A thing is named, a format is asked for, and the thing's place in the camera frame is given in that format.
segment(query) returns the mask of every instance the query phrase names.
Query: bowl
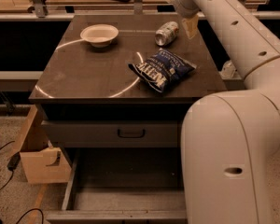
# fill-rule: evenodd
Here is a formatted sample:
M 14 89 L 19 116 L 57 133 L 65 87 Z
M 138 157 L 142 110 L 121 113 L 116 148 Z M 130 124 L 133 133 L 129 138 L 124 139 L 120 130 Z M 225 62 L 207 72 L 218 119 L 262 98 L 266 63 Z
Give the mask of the bowl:
M 111 44 L 117 37 L 119 30 L 111 25 L 97 24 L 85 28 L 80 36 L 83 40 L 90 42 L 96 48 L 104 48 Z

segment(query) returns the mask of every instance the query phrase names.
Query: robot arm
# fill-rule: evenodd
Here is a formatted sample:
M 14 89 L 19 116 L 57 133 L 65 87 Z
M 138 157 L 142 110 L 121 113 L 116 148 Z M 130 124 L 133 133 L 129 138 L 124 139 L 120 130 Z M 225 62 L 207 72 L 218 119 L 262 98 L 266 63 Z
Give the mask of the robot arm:
M 280 40 L 237 0 L 173 4 L 185 18 L 203 12 L 247 88 L 206 96 L 185 116 L 188 221 L 272 224 L 265 164 L 280 148 Z

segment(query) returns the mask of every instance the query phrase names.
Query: snack bag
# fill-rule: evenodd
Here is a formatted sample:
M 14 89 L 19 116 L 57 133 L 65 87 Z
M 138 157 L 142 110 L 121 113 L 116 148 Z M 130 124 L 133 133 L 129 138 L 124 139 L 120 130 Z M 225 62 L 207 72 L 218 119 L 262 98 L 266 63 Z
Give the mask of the snack bag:
M 129 67 L 152 89 L 162 93 L 188 72 L 196 69 L 197 65 L 180 58 L 169 50 L 159 49 L 155 55 L 142 63 L 129 63 Z

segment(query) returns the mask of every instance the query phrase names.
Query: open drawer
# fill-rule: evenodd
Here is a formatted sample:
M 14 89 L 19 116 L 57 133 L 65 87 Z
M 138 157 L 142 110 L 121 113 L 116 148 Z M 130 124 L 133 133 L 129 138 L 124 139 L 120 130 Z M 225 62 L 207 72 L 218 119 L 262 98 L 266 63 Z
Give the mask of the open drawer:
M 176 120 L 43 121 L 49 140 L 63 147 L 177 147 Z
M 76 153 L 62 223 L 186 224 L 179 148 L 82 148 Z

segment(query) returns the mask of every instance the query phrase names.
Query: speckled floor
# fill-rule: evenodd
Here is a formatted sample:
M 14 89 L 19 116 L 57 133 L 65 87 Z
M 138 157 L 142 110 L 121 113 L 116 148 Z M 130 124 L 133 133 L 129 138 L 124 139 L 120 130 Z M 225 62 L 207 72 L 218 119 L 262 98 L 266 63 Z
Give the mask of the speckled floor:
M 29 106 L 20 106 L 7 116 L 5 108 L 0 106 L 0 147 L 15 140 L 28 110 Z M 11 146 L 12 143 L 0 150 L 0 188 L 12 175 L 7 168 Z M 267 180 L 274 223 L 280 224 L 280 150 L 268 160 Z M 14 224 L 32 208 L 40 208 L 46 217 L 50 210 L 61 209 L 64 192 L 65 184 L 28 184 L 20 162 L 11 181 L 0 190 L 0 218 L 5 224 Z M 41 215 L 38 211 L 30 212 L 20 223 L 41 223 Z

